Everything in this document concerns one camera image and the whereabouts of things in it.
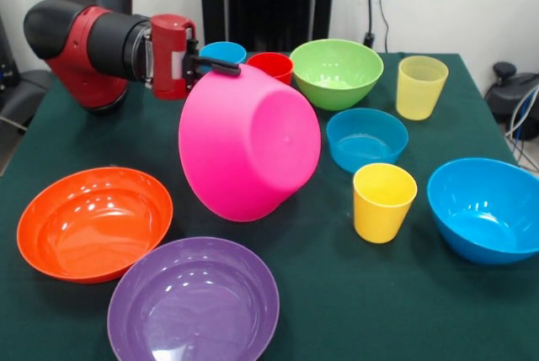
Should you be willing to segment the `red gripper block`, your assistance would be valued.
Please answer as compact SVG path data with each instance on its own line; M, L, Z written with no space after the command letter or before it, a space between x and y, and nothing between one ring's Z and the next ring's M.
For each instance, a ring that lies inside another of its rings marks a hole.
M157 98L179 100L200 80L200 66L208 66L221 74L237 77L241 74L238 64L200 56L195 24L190 19L171 13L151 17L152 30L152 91ZM187 51L187 70L183 75L183 59Z

